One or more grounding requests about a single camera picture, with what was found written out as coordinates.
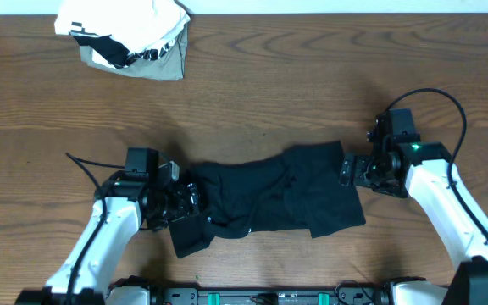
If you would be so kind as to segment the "black t-shirt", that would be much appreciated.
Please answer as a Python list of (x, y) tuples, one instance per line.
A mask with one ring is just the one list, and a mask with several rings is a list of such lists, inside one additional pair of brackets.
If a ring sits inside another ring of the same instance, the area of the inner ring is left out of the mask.
[(193, 164), (186, 178), (205, 209), (170, 225), (176, 256), (199, 252), (216, 237), (308, 230), (318, 238), (365, 225), (356, 188), (339, 182), (343, 158), (342, 145), (332, 141), (245, 164)]

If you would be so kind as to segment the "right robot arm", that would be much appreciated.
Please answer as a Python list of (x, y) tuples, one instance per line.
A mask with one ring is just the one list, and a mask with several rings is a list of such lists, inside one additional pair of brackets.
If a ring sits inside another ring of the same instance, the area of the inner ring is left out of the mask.
[(488, 217), (464, 185), (451, 155), (439, 142), (423, 142), (408, 109), (377, 115), (368, 133), (370, 155), (348, 153), (340, 171), (344, 186), (411, 197), (441, 238), (456, 273), (448, 286), (419, 277), (389, 280), (375, 304), (488, 304)]

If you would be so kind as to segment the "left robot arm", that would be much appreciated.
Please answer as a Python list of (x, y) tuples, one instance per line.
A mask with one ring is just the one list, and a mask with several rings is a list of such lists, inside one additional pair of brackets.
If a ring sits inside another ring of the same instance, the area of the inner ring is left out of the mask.
[(176, 163), (159, 159), (154, 149), (133, 147), (124, 165), (94, 184), (91, 217), (75, 247), (41, 289), (24, 289), (18, 304), (164, 303), (163, 289), (147, 279), (112, 280), (136, 233), (163, 230), (202, 210), (197, 186), (181, 179)]

